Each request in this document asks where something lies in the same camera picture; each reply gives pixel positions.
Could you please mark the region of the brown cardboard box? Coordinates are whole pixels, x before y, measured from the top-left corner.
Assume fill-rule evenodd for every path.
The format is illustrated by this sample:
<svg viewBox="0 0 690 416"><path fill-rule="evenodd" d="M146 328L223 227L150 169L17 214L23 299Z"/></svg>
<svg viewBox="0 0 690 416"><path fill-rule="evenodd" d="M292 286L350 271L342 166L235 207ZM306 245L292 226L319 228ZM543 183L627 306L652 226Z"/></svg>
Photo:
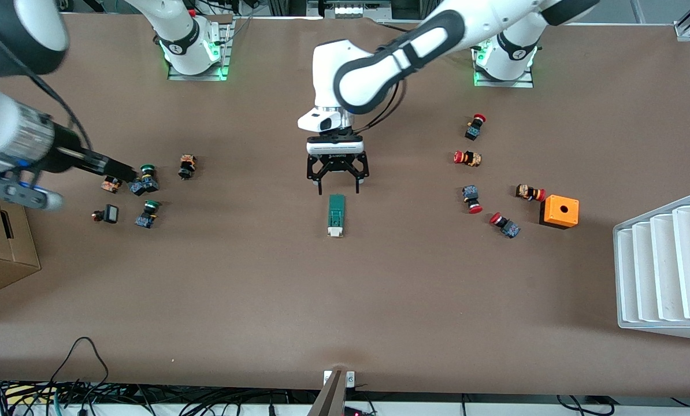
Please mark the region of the brown cardboard box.
<svg viewBox="0 0 690 416"><path fill-rule="evenodd" d="M25 208L0 200L0 290L41 271Z"/></svg>

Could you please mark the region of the brown table mat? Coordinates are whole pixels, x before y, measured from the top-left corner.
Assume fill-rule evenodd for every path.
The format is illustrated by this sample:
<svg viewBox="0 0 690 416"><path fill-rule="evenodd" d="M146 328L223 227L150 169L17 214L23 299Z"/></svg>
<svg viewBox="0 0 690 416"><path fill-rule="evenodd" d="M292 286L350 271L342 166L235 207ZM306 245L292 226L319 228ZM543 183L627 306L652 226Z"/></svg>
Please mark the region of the brown table mat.
<svg viewBox="0 0 690 416"><path fill-rule="evenodd" d="M143 198L78 169L42 177L65 203L29 211L42 269L0 290L1 380L45 381L89 336L128 384L318 389L343 366L374 391L690 398L690 339L620 329L615 306L614 226L690 195L690 42L671 27L551 27L532 89L477 88L469 54L438 59L365 132L361 192L330 173L319 195L296 124L311 52L396 31L255 19L229 78L194 83L167 79L142 16L65 22L69 56L47 82L96 150L157 166L162 206L144 229ZM187 181L182 154L197 158ZM519 184L580 201L578 225L540 225ZM329 237L337 193L343 236ZM117 224L92 220L105 205Z"/></svg>

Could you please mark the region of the orange box with round hole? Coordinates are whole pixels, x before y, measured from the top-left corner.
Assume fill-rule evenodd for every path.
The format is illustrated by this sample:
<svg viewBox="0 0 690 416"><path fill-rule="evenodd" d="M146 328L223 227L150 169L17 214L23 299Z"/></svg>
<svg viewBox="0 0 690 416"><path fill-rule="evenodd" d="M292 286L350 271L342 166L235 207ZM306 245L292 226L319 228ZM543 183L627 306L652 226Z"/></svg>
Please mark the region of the orange box with round hole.
<svg viewBox="0 0 690 416"><path fill-rule="evenodd" d="M549 195L540 205L539 224L558 229L578 225L580 201L559 195Z"/></svg>

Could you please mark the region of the white stepped rack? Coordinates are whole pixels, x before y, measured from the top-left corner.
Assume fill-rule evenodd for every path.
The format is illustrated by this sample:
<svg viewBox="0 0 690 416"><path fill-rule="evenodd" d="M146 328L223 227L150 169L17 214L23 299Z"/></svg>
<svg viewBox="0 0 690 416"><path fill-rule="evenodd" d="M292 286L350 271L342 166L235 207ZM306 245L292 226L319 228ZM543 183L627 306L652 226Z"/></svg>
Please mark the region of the white stepped rack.
<svg viewBox="0 0 690 416"><path fill-rule="evenodd" d="M690 339L690 195L612 234L618 326Z"/></svg>

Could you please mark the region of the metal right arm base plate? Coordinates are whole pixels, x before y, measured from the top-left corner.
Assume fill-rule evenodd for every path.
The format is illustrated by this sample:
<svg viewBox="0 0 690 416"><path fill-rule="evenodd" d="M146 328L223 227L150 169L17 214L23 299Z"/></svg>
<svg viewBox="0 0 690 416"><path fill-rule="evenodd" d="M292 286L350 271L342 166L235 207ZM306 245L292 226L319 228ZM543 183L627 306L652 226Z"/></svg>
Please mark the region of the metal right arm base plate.
<svg viewBox="0 0 690 416"><path fill-rule="evenodd" d="M172 81L225 81L231 64L232 37L236 22L219 24L202 16L194 17L199 36L186 48L184 55L172 52L179 48L163 47L168 63L168 80Z"/></svg>

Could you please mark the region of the grey metal frame with lamp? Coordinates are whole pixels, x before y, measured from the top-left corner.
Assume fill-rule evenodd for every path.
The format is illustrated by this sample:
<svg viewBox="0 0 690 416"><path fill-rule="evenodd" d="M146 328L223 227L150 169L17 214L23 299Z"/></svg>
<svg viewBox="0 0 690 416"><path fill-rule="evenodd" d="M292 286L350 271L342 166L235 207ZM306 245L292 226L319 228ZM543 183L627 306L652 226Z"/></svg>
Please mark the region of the grey metal frame with lamp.
<svg viewBox="0 0 690 416"><path fill-rule="evenodd" d="M392 0L306 0L306 16L336 19L392 18Z"/></svg>

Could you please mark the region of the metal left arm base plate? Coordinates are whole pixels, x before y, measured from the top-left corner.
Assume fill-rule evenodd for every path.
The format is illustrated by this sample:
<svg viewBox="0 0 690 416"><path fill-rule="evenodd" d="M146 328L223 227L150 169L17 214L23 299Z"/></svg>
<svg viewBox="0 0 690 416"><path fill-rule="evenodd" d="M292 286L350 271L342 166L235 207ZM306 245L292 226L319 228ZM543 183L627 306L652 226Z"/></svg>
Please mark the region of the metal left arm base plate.
<svg viewBox="0 0 690 416"><path fill-rule="evenodd" d="M474 86L532 88L532 65L538 41L519 46L501 32L475 45L472 48Z"/></svg>

